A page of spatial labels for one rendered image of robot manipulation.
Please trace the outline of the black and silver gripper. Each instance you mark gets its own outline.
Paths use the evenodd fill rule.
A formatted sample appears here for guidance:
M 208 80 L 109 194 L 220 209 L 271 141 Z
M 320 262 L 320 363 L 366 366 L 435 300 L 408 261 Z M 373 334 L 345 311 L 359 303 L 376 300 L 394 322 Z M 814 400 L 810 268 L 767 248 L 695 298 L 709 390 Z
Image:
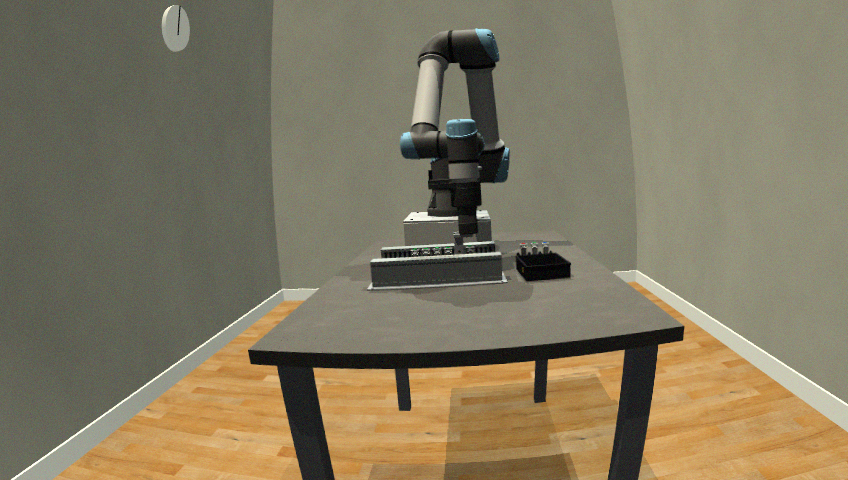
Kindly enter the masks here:
M 454 232 L 455 255 L 464 254 L 463 237 L 478 233 L 477 206 L 482 205 L 481 184 L 478 179 L 482 170 L 479 163 L 457 163 L 449 165 L 449 179 L 432 179 L 428 170 L 428 189 L 450 189 L 451 206 L 457 207 L 459 232 Z

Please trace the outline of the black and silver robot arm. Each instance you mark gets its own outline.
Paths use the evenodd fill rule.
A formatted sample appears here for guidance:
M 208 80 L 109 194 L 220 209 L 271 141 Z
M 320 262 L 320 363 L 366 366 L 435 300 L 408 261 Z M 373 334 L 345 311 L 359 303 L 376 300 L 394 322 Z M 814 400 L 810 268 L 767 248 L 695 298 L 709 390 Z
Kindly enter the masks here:
M 400 149 L 406 159 L 435 158 L 430 162 L 433 180 L 449 179 L 448 164 L 471 162 L 482 167 L 481 183 L 500 183 L 508 178 L 510 150 L 499 139 L 492 78 L 495 62 L 500 59 L 496 46 L 488 29 L 443 31 L 430 38 L 419 54 L 412 127 L 411 132 L 402 134 Z M 451 120 L 446 131 L 438 131 L 448 63 L 459 63 L 466 74 L 471 120 Z M 458 216 L 457 207 L 451 206 L 450 189 L 432 190 L 427 215 Z

